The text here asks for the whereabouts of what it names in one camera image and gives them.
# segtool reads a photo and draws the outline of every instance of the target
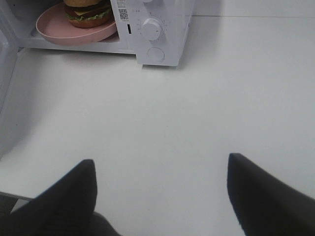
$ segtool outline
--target microwave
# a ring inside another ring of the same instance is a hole
[[[135,54],[139,64],[179,64],[194,0],[110,1],[117,34],[83,46],[60,46],[46,41],[35,24],[45,10],[61,0],[1,0],[2,38],[14,41],[18,48]]]

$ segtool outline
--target burger patty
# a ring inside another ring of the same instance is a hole
[[[87,7],[71,7],[71,6],[64,6],[64,11],[66,12],[66,14],[68,14],[69,16],[73,16],[73,17],[92,17],[95,16],[97,14],[101,14],[104,11],[106,11],[106,9],[108,9],[109,7],[111,7],[110,2],[107,0],[103,0],[100,3],[96,4],[96,5],[92,5],[92,6],[87,6]],[[81,14],[78,15],[76,12],[86,12],[85,14]]]

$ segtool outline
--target pink plate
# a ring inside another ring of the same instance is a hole
[[[77,28],[66,19],[64,3],[49,8],[36,21],[37,31],[49,42],[77,46],[99,42],[117,32],[114,18],[104,25],[89,29]]]

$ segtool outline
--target microwave button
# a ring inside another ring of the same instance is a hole
[[[148,56],[153,61],[161,62],[164,61],[165,54],[160,48],[150,48]]]

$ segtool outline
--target burger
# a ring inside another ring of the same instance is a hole
[[[68,21],[79,28],[92,28],[107,22],[113,15],[110,0],[63,0]]]

